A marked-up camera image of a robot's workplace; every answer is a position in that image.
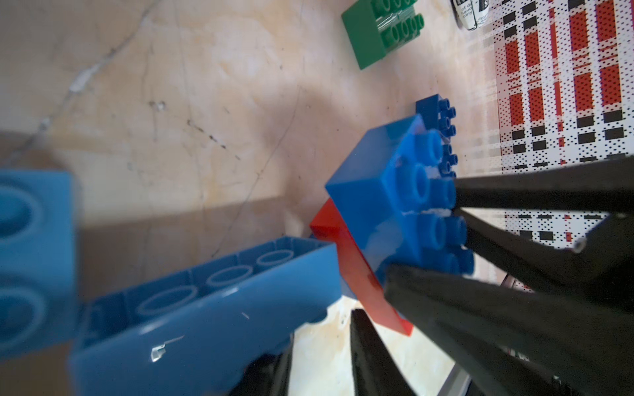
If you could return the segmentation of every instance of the scratch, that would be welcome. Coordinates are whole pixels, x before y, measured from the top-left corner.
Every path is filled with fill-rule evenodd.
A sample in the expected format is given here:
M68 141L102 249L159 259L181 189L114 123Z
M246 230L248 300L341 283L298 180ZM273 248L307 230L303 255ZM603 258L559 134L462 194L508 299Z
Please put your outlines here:
M145 94L145 79L148 77L148 72L150 70L150 54L153 52L153 45L154 43L150 44L148 53L145 55L145 68L143 69L143 75L141 76L141 101L143 101L143 96Z
M130 44L130 42L136 37L136 34L139 32L139 30L141 30L141 27L145 23L145 20L147 19L150 12L152 12L152 10L154 10L156 6L160 4L161 1L163 0L154 0L152 4L150 4L143 11L143 13L141 14L141 18L139 19L139 23L137 24L136 29L134 30L134 32L132 32L132 34L127 36L126 39L124 39L118 46L113 48L99 62L79 72L77 76L75 76L75 79L68 87L68 92L66 92L66 95L62 99L57 109L53 113L45 117L42 121L40 121L40 124L37 127L36 132L33 133L33 135L29 136L23 144L16 147L11 153L9 153L9 155L0 163L0 168L13 166L13 164L19 161L28 150L30 150L31 148L33 148L33 146L35 146L39 138L42 135L44 135L46 132L48 132L53 121L55 121L55 119L59 117L60 114L67 108L68 104L70 103L70 100L76 94L81 93L86 87L86 84L94 77L94 75L97 72L99 72L99 70L101 70L102 67L110 63L110 61L112 61L112 59L117 54L121 53Z
M236 186L237 184L242 184L242 181L237 181L237 182L233 182L233 183L229 183L229 184L221 184L219 187L220 188L224 188L224 187L231 187L231 186Z
M253 194L253 190L256 189L257 182L259 182L260 179L262 178L262 173L264 173L264 170L266 170L266 167L269 165L269 162L271 161L271 158L273 157L273 155L275 154L277 149L280 147L281 142L284 140L284 138L288 134L291 126L293 126L293 121L295 121L295 114L297 114L297 105L299 104L299 96L300 96L301 92L302 92L302 87L301 86L297 86L297 99L295 100L295 106L293 108L293 115L290 118L290 122L288 123L288 127L286 127L286 130L284 130L284 133L282 134L281 138L278 140L277 145L275 146L275 148L273 148L273 151L271 152L271 154L269 155L269 158L267 158L266 162L264 163L264 166L262 167L262 170L260 170L257 173L256 181L253 182L253 185L251 185L251 189L249 190L249 193L247 194L247 197L240 204L240 208L238 208L238 213L236 213L235 217L231 221L231 224L229 225L229 228L227 228L227 232L224 234L223 238L220 240L220 243L218 243L218 248L211 255L212 258L215 257L218 254L218 252L220 252L220 249L222 248L224 241L227 239L227 237L229 236L229 233L233 229L234 224L236 223L236 221L240 217L240 214L242 213L242 210L244 209L244 205L249 201L249 198L251 198L251 194Z
M193 161L196 165L196 179L198 182L198 200L200 202L200 212L202 214L202 226L207 231L207 212L205 211L205 190L202 186L202 175L200 173L200 162L198 161L198 153L194 151Z
M204 130L204 129L202 129L201 127L199 127L198 125L196 125L196 123L194 123L194 121L192 121L192 119L191 119L191 118L190 118L189 120L187 120L187 125L189 125L190 127L192 127L192 128L194 128L194 129L196 129L198 132L205 133L205 130ZM214 137L213 137L213 136L209 135L209 137L210 137L213 141L216 141L216 140L214 139Z
M335 58L332 58L330 62L330 96L328 97L328 104L332 105L332 70L335 68Z
M55 61L65 41L66 41L66 33L63 33L60 36L60 38L57 39L57 41L55 42L55 45L53 46L53 49L51 50L51 55L49 56L49 59L51 60L51 62Z
M171 340L165 341L161 345L157 345L156 347L153 347L152 350L150 351L150 360L152 361L152 363L157 362L163 355L165 355L165 346L167 344L170 344L170 343L175 342L175 341L182 340L184 336L185 335L182 335L182 336L176 337L176 338L172 338Z
M159 130L157 129L157 112L155 110L155 103L154 102L150 102L150 109L152 110L152 127L153 127L153 131L154 131L154 141L158 141L159 140Z
M187 114L190 116L190 120L193 119L191 115L191 98L190 98L190 89L187 84L187 68L185 67L185 54L183 53L183 38L181 32L181 24L178 21L178 8L176 7L176 2L172 0L172 5L174 6L174 17L176 19L176 27L178 28L178 49L181 53L181 68L183 71L183 85L185 89L185 97L187 98Z
M188 149L187 146L185 146L185 144L183 142L181 142L181 146L185 149L185 152L187 153L187 156L192 158L190 149Z
M302 17L304 16L304 0L302 0L302 6L299 9L299 25L302 25Z

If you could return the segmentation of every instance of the red lego brick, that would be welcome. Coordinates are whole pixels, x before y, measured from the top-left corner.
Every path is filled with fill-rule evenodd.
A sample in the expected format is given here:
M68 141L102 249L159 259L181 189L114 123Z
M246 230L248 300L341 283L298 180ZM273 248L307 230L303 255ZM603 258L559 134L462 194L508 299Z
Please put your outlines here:
M385 300L383 288L363 258L331 199L322 206L311 222L311 230L317 239L337 244L339 272L372 320L410 336L413 330L412 323L402 319Z

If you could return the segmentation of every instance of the light blue lego brick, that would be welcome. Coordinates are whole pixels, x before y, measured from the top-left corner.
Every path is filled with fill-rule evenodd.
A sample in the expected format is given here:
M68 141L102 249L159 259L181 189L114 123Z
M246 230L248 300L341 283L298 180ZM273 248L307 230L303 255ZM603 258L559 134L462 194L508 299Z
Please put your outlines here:
M77 314L71 176L0 171L0 358L67 341Z
M447 248L460 248L467 229L463 219L450 217L456 190L438 171L442 157L438 131L428 131L416 115L368 131L327 182L379 281L393 262L460 273Z
M416 102L416 113L423 117L426 128L439 130L446 142L456 135L456 127L451 124L456 108L451 107L449 99L438 94L421 99Z
M77 393L227 392L340 297L336 245L291 237L102 297L69 359Z

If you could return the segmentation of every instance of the stain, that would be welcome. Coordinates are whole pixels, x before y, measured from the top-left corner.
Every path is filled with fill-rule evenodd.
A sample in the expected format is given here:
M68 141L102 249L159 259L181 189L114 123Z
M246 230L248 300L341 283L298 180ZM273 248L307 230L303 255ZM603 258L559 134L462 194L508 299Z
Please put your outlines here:
M148 105L150 105L152 110L154 110L155 112L162 112L163 110L167 108L164 101L160 101L157 103L157 102L154 102L154 100L151 100L148 102Z
M220 67L223 68L224 72L227 74L231 74L231 68L225 62L220 62Z
M204 129L202 129L201 127L199 127L198 125L194 124L194 121L192 121L192 120L187 120L187 125L189 125L190 127L192 127L192 128L194 128L194 129L196 129L198 132L205 133L205 130L204 130ZM216 141L216 140L214 139L214 137L213 137L213 136L209 135L209 137L210 137L213 141Z

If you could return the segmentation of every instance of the beige tabletop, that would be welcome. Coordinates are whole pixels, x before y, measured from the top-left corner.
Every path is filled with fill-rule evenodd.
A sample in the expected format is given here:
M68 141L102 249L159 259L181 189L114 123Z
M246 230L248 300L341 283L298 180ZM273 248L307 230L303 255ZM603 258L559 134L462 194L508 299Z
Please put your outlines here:
M458 111L458 174L499 167L468 155L498 134L486 29L459 29L450 0L418 0L422 35L360 71L340 18L352 3L0 1L0 158L74 175L83 299L309 235L363 133L431 94ZM298 330L291 395L353 394L355 304ZM435 395L451 359L418 331L379 332L418 394ZM72 393L69 348L0 363L0 394Z

